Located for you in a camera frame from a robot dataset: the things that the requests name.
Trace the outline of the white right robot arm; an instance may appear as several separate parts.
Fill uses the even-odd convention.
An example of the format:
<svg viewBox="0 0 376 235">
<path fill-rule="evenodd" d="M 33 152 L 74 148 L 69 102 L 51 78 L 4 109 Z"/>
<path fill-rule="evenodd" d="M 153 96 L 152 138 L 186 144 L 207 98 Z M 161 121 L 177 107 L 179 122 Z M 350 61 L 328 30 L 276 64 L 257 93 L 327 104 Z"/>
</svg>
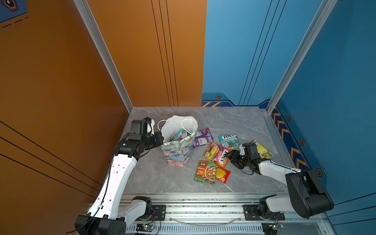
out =
<svg viewBox="0 0 376 235">
<path fill-rule="evenodd" d="M 281 212 L 295 212 L 302 218 L 310 218 L 334 209 L 334 201 L 312 170 L 290 168 L 262 158 L 255 143 L 246 143 L 239 150 L 226 154 L 238 169 L 249 168 L 253 173 L 273 178 L 287 186 L 288 195 L 270 195 L 259 200 L 257 215 L 270 219 Z"/>
</svg>

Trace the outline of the teal Fox's mint candy bag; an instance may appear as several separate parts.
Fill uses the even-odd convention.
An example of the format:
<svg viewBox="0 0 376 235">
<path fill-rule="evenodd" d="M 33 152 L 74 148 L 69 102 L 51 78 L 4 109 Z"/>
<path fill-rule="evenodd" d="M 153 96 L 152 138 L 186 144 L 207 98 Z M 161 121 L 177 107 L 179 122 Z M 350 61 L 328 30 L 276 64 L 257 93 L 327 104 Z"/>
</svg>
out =
<svg viewBox="0 0 376 235">
<path fill-rule="evenodd" d="M 180 129 L 170 140 L 171 142 L 180 141 L 190 135 L 184 128 Z"/>
</svg>

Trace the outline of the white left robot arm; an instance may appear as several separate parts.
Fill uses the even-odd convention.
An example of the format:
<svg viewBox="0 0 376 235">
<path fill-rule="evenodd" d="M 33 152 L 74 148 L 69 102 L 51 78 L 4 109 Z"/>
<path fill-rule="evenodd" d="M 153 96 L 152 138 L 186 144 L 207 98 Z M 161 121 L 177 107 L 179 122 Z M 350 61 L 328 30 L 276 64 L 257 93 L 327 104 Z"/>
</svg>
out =
<svg viewBox="0 0 376 235">
<path fill-rule="evenodd" d="M 74 224 L 80 235 L 124 235 L 128 225 L 139 217 L 151 215 L 149 197 L 136 196 L 126 207 L 124 215 L 118 215 L 120 200 L 130 174 L 140 157 L 163 144 L 160 131 L 147 134 L 127 133 L 118 142 L 104 184 L 97 199 L 86 215 L 77 217 Z"/>
</svg>

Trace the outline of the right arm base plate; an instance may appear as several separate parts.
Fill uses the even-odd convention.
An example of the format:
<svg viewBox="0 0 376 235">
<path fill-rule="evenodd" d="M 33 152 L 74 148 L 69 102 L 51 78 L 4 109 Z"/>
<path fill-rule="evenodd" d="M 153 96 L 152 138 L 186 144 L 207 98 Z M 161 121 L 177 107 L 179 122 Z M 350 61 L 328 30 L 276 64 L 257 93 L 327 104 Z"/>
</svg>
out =
<svg viewBox="0 0 376 235">
<path fill-rule="evenodd" d="M 269 215 L 262 216 L 261 213 L 258 210 L 258 205 L 256 205 L 256 204 L 243 205 L 243 213 L 244 213 L 244 216 L 245 216 L 245 220 L 247 220 L 247 221 L 251 221 L 251 220 L 284 221 L 286 219 L 283 212 L 272 212 Z"/>
</svg>

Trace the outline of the floral paper gift bag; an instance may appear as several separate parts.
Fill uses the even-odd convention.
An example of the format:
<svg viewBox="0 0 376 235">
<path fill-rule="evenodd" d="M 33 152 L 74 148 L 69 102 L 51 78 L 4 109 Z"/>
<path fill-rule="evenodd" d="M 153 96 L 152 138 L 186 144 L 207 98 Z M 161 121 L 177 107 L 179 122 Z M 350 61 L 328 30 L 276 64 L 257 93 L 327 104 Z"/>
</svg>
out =
<svg viewBox="0 0 376 235">
<path fill-rule="evenodd" d="M 185 167 L 194 147 L 194 140 L 198 131 L 197 120 L 192 116 L 172 116 L 159 121 L 157 127 L 164 137 L 161 149 L 167 163 Z M 180 141 L 171 142 L 172 137 L 182 128 L 189 132 L 190 135 Z"/>
</svg>

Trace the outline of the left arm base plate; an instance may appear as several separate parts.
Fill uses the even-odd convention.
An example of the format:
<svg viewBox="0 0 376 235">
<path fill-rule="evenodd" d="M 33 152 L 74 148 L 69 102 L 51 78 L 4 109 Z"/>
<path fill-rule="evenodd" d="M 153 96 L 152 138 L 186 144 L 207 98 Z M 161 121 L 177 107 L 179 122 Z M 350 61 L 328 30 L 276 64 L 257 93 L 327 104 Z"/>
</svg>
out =
<svg viewBox="0 0 376 235">
<path fill-rule="evenodd" d="M 152 205 L 151 214 L 143 215 L 136 219 L 136 221 L 153 221 L 156 217 L 157 221 L 164 221 L 166 216 L 166 205 L 157 204 Z"/>
</svg>

